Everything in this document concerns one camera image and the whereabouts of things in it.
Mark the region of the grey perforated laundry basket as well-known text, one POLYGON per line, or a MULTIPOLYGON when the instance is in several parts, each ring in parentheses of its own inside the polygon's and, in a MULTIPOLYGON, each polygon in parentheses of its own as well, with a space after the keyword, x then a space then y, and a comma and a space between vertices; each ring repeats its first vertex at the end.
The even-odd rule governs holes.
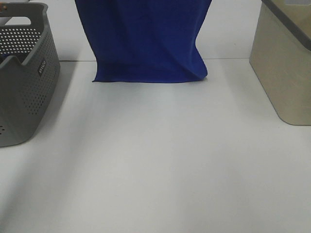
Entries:
POLYGON ((57 55, 44 3, 2 2, 0 16, 26 17, 27 25, 0 28, 0 145, 28 141, 53 96, 59 74, 57 55))

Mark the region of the blue towel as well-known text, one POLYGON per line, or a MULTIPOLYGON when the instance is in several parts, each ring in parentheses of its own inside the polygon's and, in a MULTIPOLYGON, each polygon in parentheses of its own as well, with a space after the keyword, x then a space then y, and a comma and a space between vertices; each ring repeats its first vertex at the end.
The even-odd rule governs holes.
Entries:
POLYGON ((203 80, 207 68, 196 38, 208 0, 100 0, 94 15, 98 82, 183 83, 203 80))

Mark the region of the beige plastic basket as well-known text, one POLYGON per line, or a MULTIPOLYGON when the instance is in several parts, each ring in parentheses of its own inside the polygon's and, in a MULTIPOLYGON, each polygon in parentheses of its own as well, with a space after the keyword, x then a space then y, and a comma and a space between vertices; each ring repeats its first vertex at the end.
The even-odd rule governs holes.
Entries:
POLYGON ((249 59, 278 117, 311 124, 311 3, 264 0, 249 59))

